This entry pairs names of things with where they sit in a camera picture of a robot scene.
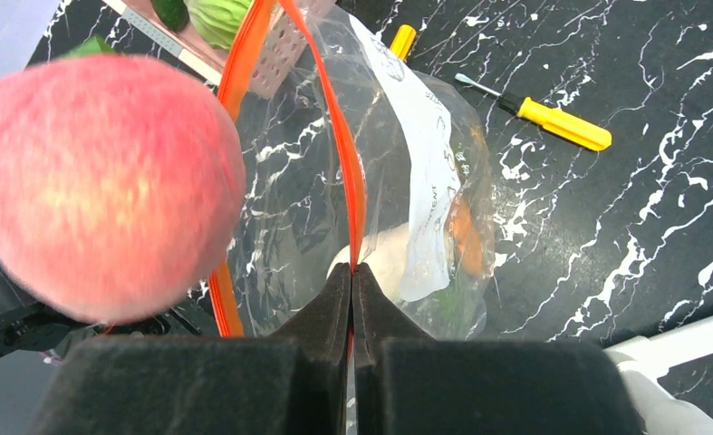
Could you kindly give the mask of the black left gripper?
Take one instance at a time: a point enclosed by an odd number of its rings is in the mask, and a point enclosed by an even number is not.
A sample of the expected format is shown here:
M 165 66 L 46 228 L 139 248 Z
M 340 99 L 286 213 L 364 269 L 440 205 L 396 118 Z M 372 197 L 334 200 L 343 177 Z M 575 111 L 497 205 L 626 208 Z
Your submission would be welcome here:
M 98 335 L 217 335 L 213 317 L 188 298 L 166 312 L 130 324 L 84 324 L 58 313 L 17 286 L 0 269 L 0 358 L 44 353 L 60 363 L 78 343 Z

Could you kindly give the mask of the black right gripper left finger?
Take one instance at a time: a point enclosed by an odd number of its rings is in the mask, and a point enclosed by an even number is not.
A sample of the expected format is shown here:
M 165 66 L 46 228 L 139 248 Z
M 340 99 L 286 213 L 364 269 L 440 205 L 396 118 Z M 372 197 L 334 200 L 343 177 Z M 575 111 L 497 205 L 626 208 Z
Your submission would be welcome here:
M 342 434 L 351 272 L 265 338 L 91 339 L 58 371 L 33 434 Z

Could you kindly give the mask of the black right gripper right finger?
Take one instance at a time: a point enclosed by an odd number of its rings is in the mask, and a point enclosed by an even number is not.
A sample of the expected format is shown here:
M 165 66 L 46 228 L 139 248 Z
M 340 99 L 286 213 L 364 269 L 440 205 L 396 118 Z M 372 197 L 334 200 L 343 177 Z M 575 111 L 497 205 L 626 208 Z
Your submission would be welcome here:
M 621 376 L 587 343 L 431 338 L 353 275 L 361 434 L 640 434 Z

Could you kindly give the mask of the white radish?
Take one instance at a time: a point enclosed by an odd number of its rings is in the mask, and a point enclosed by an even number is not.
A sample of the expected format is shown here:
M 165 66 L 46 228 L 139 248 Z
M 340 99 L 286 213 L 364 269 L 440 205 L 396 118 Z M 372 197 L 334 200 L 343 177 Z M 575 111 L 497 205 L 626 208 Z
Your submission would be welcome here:
M 361 247 L 361 261 L 369 266 L 384 295 L 399 307 L 407 303 L 400 290 L 411 287 L 402 281 L 406 272 L 410 281 L 418 274 L 417 268 L 407 261 L 408 242 L 409 224 L 405 222 L 380 231 Z

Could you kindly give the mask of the pink peach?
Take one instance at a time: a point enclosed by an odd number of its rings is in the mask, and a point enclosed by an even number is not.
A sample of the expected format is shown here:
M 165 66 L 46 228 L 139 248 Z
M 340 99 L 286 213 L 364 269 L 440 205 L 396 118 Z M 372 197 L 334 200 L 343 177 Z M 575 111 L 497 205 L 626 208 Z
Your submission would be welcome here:
M 0 265 L 73 319 L 179 302 L 225 259 L 245 193 L 235 124 L 167 63 L 93 55 L 0 80 Z

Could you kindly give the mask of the orange ginger root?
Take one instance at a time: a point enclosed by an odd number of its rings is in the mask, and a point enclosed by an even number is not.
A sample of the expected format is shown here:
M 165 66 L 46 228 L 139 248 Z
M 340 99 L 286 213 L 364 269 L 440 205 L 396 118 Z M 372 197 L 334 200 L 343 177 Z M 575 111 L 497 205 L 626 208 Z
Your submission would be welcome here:
M 448 212 L 446 230 L 452 236 L 456 263 L 470 276 L 484 274 L 484 257 L 480 235 L 467 201 L 458 195 Z

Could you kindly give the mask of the clear zip top bag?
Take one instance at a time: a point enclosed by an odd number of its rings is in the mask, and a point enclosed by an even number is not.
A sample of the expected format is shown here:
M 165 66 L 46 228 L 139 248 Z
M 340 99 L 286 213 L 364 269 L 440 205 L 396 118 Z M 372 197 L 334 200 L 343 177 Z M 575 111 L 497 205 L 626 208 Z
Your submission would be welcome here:
M 280 5 L 307 45 L 275 94 L 249 91 Z M 208 279 L 224 336 L 266 335 L 298 313 L 374 235 L 409 224 L 398 308 L 429 334 L 470 339 L 494 273 L 492 183 L 478 114 L 455 88 L 412 71 L 332 1 L 253 1 L 228 51 L 218 99 L 235 120 L 248 194 L 229 259 Z M 456 263 L 446 230 L 469 204 L 484 274 Z

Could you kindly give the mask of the pink plastic basket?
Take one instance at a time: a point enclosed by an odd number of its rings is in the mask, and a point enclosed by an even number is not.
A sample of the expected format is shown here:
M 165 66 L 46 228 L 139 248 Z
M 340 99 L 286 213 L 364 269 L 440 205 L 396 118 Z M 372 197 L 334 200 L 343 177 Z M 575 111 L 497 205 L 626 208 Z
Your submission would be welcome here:
M 106 0 L 105 4 L 196 73 L 214 84 L 219 83 L 228 51 L 210 47 L 192 24 L 179 33 L 173 33 L 157 18 L 150 1 Z M 272 97 L 306 45 L 305 38 L 284 9 L 280 5 L 275 6 L 270 15 L 262 54 L 251 76 L 249 91 L 266 99 Z

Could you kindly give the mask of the green cucumber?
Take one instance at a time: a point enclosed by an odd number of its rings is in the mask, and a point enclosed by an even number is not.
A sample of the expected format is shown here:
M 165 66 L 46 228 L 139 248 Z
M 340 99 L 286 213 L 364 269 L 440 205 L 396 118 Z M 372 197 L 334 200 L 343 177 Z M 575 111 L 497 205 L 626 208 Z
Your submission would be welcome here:
M 181 32 L 188 25 L 188 8 L 184 0 L 151 0 L 150 2 L 158 19 L 171 32 Z

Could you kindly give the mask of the green cabbage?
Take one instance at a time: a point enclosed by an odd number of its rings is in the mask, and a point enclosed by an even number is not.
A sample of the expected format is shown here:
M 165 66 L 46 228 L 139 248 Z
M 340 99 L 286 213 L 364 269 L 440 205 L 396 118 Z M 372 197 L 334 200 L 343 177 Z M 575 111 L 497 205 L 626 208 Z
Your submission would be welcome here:
M 189 0 L 190 22 L 212 48 L 229 50 L 253 0 Z

